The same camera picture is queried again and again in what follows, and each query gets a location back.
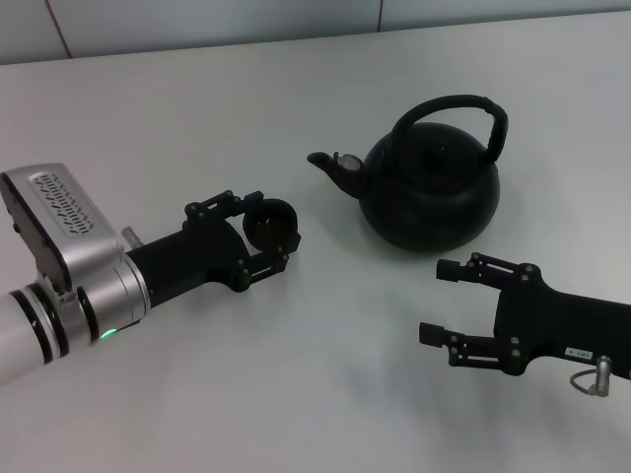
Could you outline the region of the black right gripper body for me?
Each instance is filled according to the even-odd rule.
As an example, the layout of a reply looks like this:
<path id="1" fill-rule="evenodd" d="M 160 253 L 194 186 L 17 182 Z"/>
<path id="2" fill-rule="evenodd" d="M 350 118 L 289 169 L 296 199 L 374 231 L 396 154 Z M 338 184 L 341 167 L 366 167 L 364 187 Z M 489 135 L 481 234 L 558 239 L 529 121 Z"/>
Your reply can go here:
<path id="1" fill-rule="evenodd" d="M 630 306 L 556 291 L 535 265 L 521 265 L 502 287 L 494 338 L 509 375 L 541 357 L 593 366 L 605 356 L 613 375 L 630 376 Z"/>

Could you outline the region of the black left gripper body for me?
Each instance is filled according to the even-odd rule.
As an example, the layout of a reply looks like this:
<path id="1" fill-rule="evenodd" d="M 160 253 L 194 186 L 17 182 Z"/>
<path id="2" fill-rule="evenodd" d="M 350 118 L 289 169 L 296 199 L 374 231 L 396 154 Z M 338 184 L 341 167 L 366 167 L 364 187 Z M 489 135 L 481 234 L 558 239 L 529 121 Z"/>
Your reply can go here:
<path id="1" fill-rule="evenodd" d="M 226 221 L 191 225 L 128 252 L 158 306 L 206 283 L 236 293 L 248 289 L 249 255 L 242 237 Z"/>

